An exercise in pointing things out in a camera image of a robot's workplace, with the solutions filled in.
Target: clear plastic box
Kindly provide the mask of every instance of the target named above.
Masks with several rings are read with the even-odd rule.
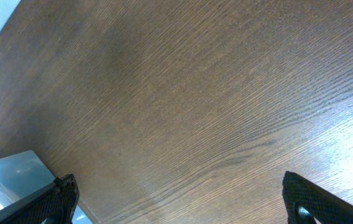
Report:
[[[0,159],[0,203],[6,207],[42,187],[55,177],[33,151]],[[72,222],[91,223],[77,206]]]

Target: dark wood grain streak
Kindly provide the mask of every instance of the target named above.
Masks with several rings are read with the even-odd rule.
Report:
[[[285,223],[298,172],[353,204],[353,1],[24,1],[0,157],[74,173],[95,223]]]

